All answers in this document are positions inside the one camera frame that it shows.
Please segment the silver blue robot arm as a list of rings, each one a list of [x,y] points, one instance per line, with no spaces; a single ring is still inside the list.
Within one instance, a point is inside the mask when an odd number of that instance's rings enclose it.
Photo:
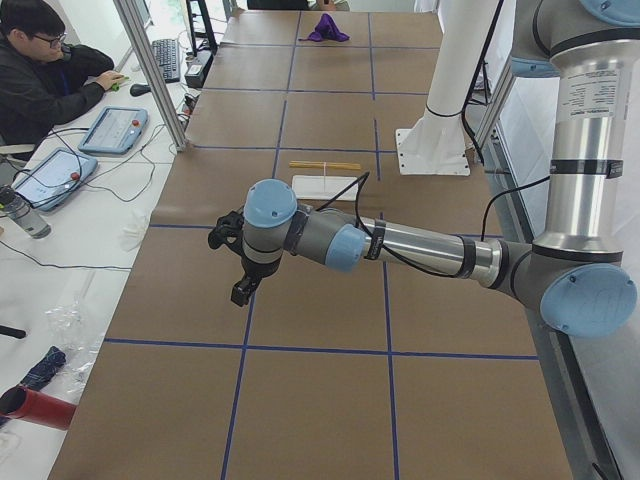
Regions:
[[[232,301],[246,305],[284,252],[340,271],[361,259],[398,261],[427,274],[470,278],[576,337],[610,334],[633,313],[637,288],[612,237],[633,66],[639,58],[635,1],[521,1],[512,70],[559,80],[544,231],[531,244],[474,240],[300,203],[266,179],[241,212],[220,219],[211,247],[226,243],[243,278]]]

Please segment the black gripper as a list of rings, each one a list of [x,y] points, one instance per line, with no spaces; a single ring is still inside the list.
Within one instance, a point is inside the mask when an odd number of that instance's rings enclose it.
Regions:
[[[241,256],[243,277],[231,290],[231,301],[237,306],[246,306],[258,289],[262,279],[275,274],[280,266],[280,250],[259,252],[244,250]]]

